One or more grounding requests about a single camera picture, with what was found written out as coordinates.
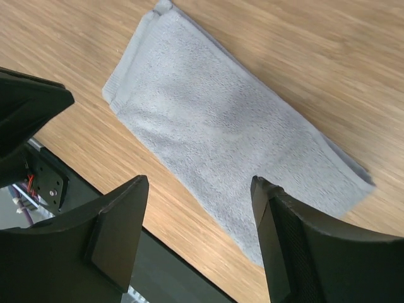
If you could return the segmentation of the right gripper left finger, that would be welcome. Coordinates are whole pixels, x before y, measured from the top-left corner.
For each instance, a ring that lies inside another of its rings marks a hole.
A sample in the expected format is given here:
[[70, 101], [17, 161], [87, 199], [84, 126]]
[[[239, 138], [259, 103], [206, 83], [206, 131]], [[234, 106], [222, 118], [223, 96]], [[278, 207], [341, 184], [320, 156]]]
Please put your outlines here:
[[61, 215], [29, 228], [1, 231], [2, 302], [120, 302], [131, 280], [136, 248], [125, 248], [107, 270], [104, 246], [132, 229], [137, 201], [148, 200], [139, 175], [117, 187], [108, 205]]

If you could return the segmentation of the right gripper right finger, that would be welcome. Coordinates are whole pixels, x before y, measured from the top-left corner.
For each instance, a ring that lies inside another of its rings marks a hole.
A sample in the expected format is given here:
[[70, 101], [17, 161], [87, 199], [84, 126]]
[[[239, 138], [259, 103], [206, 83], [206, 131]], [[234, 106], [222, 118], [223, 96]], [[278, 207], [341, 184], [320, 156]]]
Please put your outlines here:
[[272, 302], [402, 302], [403, 239], [331, 217], [253, 177]]

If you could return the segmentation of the grey panda towel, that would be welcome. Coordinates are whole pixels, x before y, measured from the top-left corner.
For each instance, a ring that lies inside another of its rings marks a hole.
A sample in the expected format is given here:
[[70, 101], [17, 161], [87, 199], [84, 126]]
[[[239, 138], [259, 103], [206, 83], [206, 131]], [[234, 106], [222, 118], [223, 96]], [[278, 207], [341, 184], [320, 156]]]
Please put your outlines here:
[[334, 217], [374, 189], [365, 168], [171, 1], [142, 17], [102, 95], [257, 265], [254, 176]]

